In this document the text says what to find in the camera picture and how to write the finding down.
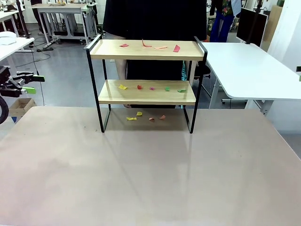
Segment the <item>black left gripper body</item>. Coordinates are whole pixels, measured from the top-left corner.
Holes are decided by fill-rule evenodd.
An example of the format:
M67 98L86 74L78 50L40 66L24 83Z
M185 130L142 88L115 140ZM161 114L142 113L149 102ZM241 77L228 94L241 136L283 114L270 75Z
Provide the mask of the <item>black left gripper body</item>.
M15 76L10 74L9 67L0 67L0 94L5 97L19 97L24 93L22 85L17 82L21 80L24 72L16 72Z

